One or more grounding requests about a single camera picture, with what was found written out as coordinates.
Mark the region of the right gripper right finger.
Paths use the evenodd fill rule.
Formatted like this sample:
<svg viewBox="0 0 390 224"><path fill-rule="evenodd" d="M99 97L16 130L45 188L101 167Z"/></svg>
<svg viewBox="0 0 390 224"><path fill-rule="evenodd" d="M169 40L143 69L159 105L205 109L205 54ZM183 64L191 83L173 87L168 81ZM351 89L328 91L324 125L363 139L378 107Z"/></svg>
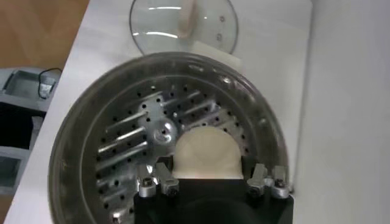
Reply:
<svg viewBox="0 0 390 224"><path fill-rule="evenodd" d="M286 166L274 166L269 172L266 165L255 158L242 156L241 167L249 200L264 197L286 200L290 196Z"/></svg>

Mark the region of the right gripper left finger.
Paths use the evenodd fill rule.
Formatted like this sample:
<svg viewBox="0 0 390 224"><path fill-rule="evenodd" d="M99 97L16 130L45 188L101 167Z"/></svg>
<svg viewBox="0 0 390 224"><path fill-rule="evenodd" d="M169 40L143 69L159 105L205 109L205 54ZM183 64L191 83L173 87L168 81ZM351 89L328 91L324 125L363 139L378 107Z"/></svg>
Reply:
<svg viewBox="0 0 390 224"><path fill-rule="evenodd" d="M174 198L179 194L179 180L172 175L173 157L159 157L152 171L148 170L148 165L140 164L136 168L138 195L141 198L152 198L157 194L157 187L160 193Z"/></svg>

